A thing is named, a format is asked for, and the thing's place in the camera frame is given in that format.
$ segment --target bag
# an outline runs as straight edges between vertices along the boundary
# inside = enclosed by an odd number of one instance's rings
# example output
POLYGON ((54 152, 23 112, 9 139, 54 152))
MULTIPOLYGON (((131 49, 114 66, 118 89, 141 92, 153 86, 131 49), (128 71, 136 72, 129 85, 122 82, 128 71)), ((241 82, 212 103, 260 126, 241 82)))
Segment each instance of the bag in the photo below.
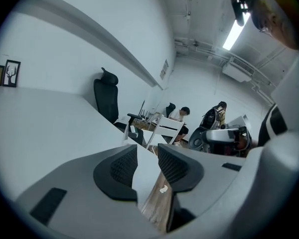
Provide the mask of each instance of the bag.
POLYGON ((218 107, 215 106, 210 109, 203 117, 200 126, 206 130, 217 129, 220 121, 220 114, 225 110, 223 108, 217 110, 218 107))

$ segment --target white desk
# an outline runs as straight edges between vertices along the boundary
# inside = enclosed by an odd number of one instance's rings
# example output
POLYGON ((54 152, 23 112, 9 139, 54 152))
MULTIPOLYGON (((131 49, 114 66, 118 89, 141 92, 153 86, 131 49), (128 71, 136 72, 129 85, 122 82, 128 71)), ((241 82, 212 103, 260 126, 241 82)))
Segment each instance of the white desk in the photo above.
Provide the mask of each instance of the white desk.
MULTIPOLYGON (((0 87, 0 186, 13 201, 64 162, 119 147, 122 137, 79 95, 0 87)), ((138 164, 132 188, 142 206, 160 168, 140 145, 138 164)))

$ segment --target ceiling light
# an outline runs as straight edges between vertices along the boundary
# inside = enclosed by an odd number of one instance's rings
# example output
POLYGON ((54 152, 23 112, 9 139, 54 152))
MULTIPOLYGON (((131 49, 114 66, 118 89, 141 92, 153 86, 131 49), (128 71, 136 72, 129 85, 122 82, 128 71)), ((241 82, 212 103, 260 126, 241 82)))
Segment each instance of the ceiling light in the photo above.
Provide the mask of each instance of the ceiling light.
POLYGON ((233 47, 235 41, 237 40, 238 36, 240 35, 241 31, 243 30, 244 26, 247 23, 247 20, 249 19, 250 13, 243 13, 244 22, 245 24, 243 26, 239 26, 237 24, 237 20, 235 20, 233 27, 230 30, 230 33, 223 45, 223 48, 226 50, 230 50, 231 47, 233 47))

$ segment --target office chair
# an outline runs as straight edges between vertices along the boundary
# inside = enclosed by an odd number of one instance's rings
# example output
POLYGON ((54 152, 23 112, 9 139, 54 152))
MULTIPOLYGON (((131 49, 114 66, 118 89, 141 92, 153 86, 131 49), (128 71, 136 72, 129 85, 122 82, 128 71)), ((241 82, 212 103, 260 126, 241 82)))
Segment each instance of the office chair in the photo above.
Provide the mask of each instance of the office chair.
POLYGON ((166 118, 170 115, 170 113, 175 110, 176 106, 172 103, 169 103, 169 106, 166 107, 166 118))
MULTIPOLYGON (((118 87, 119 79, 116 75, 106 71, 103 67, 103 75, 101 79, 94 80, 94 95, 99 113, 110 123, 124 132, 126 124, 115 122, 119 118, 118 108, 118 87)), ((135 128, 135 132, 131 130, 131 124, 134 119, 142 120, 142 117, 134 114, 128 114, 129 120, 129 137, 138 144, 142 144, 143 131, 135 128)))

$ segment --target ceiling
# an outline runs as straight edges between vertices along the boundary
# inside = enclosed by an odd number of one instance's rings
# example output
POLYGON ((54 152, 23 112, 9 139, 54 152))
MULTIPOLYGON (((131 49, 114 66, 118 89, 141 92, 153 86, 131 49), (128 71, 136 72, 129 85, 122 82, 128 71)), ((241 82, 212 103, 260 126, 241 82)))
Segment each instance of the ceiling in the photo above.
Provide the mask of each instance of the ceiling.
MULTIPOLYGON (((207 60, 209 49, 216 54, 232 56, 222 46, 231 30, 235 16, 230 0, 164 0, 172 25, 176 50, 180 56, 207 60)), ((290 50, 275 39, 258 32, 251 19, 248 20, 238 40, 230 50, 250 63, 257 72, 254 79, 269 95, 279 84, 295 60, 298 52, 290 50)), ((220 60, 209 57, 212 64, 222 66, 220 60)))

